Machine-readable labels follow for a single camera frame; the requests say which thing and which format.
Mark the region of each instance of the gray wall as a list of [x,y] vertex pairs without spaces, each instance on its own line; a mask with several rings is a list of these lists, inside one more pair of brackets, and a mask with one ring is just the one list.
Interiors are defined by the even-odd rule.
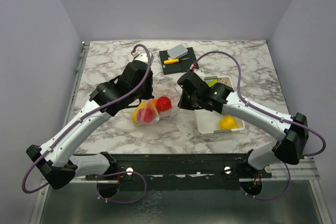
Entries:
[[60,129],[81,41],[60,0],[0,0],[0,10],[0,222],[19,224],[36,198],[21,191],[25,150]]
[[[269,43],[291,113],[308,116],[327,140],[317,156],[322,188],[336,222],[336,0],[293,0]],[[321,147],[309,138],[307,152]]]
[[83,40],[270,39],[292,0],[61,0]]

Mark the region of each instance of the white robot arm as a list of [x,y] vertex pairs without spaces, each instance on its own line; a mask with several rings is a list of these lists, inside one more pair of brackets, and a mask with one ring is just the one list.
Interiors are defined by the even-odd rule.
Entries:
[[54,189],[62,188],[74,177],[104,174],[115,163],[111,155],[104,152],[73,155],[75,150],[96,128],[120,110],[128,108],[135,100],[154,98],[153,72],[149,67],[153,56],[149,52],[148,55],[133,56],[134,60],[127,64],[122,75],[99,84],[80,112],[61,131],[43,145],[31,145],[27,149],[30,159]]
[[[179,107],[187,110],[205,109],[223,115],[240,118],[270,134],[277,143],[270,143],[249,154],[248,165],[256,170],[283,161],[298,164],[308,140],[308,132],[302,127],[292,125],[296,122],[307,126],[307,118],[297,113],[296,116],[273,111],[252,101],[242,101],[238,92],[222,83],[209,87],[194,71],[189,71],[179,78],[177,83],[183,90]],[[280,121],[268,116],[277,115]]]

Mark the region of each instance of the red fruit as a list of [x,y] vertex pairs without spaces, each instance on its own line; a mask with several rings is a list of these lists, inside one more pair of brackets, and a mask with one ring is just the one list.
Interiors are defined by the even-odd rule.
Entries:
[[172,107],[172,102],[168,97],[160,97],[156,102],[156,109],[158,112],[169,110]]
[[136,119],[139,123],[150,123],[154,120],[154,112],[149,108],[139,109]]

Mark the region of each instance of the screw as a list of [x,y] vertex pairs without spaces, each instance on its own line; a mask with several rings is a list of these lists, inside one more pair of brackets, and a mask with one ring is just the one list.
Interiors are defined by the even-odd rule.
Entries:
[[265,172],[271,173],[272,172],[272,168],[270,166],[266,166],[265,167]]
[[126,172],[129,172],[129,173],[127,173],[127,175],[131,176],[131,175],[132,175],[132,172],[133,172],[133,168],[132,168],[132,167],[128,167],[128,168],[126,169]]
[[226,173],[226,174],[230,174],[231,173],[231,167],[229,167],[229,166],[225,166],[225,168],[224,168],[224,172]]

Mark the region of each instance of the white marble surface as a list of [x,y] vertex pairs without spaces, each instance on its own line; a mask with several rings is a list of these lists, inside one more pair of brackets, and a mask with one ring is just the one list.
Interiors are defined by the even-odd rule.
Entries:
[[[283,113],[288,113],[278,78],[265,41],[96,41],[90,44],[87,62],[80,81],[75,101],[75,113],[88,100],[97,84],[122,73],[132,60],[130,51],[142,43],[154,54],[154,95],[168,95],[177,105],[179,87],[176,80],[181,74],[164,76],[160,50],[167,50],[179,43],[193,47],[196,57],[211,50],[226,51],[237,58],[243,72],[241,92],[247,98]],[[234,62],[222,55],[204,57],[200,69],[209,76],[230,76],[234,88],[237,83],[237,68]],[[198,136],[193,111],[181,110],[168,120],[156,124],[134,126],[130,112],[121,111],[99,127],[78,148],[77,153],[238,153],[259,148],[274,141],[267,133],[245,123],[238,133],[223,133]]]

